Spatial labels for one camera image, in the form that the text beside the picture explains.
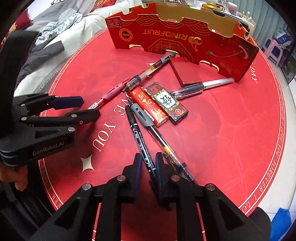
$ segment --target human hand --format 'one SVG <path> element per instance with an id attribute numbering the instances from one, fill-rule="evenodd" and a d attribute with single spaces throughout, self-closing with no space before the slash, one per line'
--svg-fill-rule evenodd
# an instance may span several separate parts
<path id="1" fill-rule="evenodd" d="M 28 186 L 28 167 L 12 168 L 0 162 L 0 180 L 6 183 L 15 182 L 15 188 L 24 191 Z"/>

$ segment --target red tablecloth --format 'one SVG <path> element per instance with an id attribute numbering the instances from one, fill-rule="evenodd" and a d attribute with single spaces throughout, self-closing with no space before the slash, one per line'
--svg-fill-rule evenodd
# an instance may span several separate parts
<path id="1" fill-rule="evenodd" d="M 87 109 L 117 83 L 159 58 L 138 47 L 115 49 L 109 32 L 104 30 L 69 59 L 49 94 L 81 95 L 85 101 L 81 109 Z M 204 81 L 223 78 L 213 69 L 208 71 L 207 65 L 200 68 Z M 154 81 L 169 91 L 180 87 L 170 65 L 146 84 Z M 181 102 L 189 110 L 188 116 L 176 126 L 167 121 L 159 131 L 186 161 L 200 185 L 216 184 L 249 215 L 275 177 L 286 134 L 283 95 L 269 62 L 260 51 L 239 83 L 206 90 Z M 39 161 L 46 192 L 56 209 L 84 183 L 106 183 L 132 163 L 139 151 L 124 113 L 126 104 L 121 93 L 100 110 L 96 123 L 79 127 L 73 148 Z M 48 110 L 42 115 L 69 111 Z M 161 149 L 140 128 L 154 157 Z M 82 158 L 90 159 L 92 165 L 84 171 Z M 158 207 L 148 180 L 143 165 L 139 199 L 123 205 L 122 240 L 176 240 L 175 214 Z"/>

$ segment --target pink pen grip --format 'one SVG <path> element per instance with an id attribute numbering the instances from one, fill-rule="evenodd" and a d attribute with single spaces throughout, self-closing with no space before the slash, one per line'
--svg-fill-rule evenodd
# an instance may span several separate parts
<path id="1" fill-rule="evenodd" d="M 103 99 L 107 99 L 107 100 L 111 100 L 113 99 L 115 96 L 117 96 L 124 88 L 124 84 L 120 83 L 118 85 L 116 85 L 113 89 L 111 89 L 107 94 L 104 94 L 102 96 Z"/>

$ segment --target pink plastic stool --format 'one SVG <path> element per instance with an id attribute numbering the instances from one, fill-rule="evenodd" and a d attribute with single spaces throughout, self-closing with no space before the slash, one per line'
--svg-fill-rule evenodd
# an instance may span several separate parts
<path id="1" fill-rule="evenodd" d="M 271 37 L 267 39 L 261 50 L 266 58 L 270 56 L 276 61 L 276 67 L 279 65 L 279 61 L 283 55 L 283 50 L 275 39 Z"/>

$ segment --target white label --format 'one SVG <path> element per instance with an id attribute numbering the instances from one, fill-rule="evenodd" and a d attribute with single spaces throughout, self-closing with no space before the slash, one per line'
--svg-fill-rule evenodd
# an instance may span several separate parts
<path id="1" fill-rule="evenodd" d="M 95 108 L 97 108 L 97 106 L 98 106 L 98 103 L 97 103 L 97 102 L 94 102 L 94 103 L 91 105 L 91 107 L 88 108 L 88 110 L 90 110 L 90 109 L 95 109 Z"/>
<path id="2" fill-rule="evenodd" d="M 149 118 L 150 118 L 152 121 L 154 121 L 154 118 L 148 113 L 148 111 L 146 111 L 146 110 L 144 109 L 144 112 L 149 116 Z"/>
<path id="3" fill-rule="evenodd" d="M 170 108 L 176 103 L 167 91 L 161 92 L 160 95 L 156 96 L 156 99 L 160 103 L 162 103 L 166 108 Z"/>

